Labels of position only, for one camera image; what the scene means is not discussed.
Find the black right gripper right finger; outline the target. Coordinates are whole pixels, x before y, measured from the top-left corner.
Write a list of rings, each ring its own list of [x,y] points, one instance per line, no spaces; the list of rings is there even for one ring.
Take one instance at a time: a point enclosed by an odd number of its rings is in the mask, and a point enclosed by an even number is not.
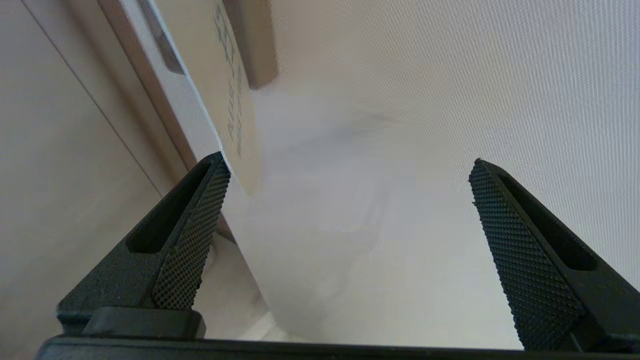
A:
[[[523,348],[637,354],[638,290],[501,167],[468,180]]]

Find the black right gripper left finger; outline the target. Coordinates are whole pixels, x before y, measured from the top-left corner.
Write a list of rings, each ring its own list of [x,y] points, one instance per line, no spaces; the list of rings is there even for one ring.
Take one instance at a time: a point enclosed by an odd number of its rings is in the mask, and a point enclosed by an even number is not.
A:
[[[221,152],[204,157],[58,303],[62,332],[107,307],[192,310],[230,179]]]

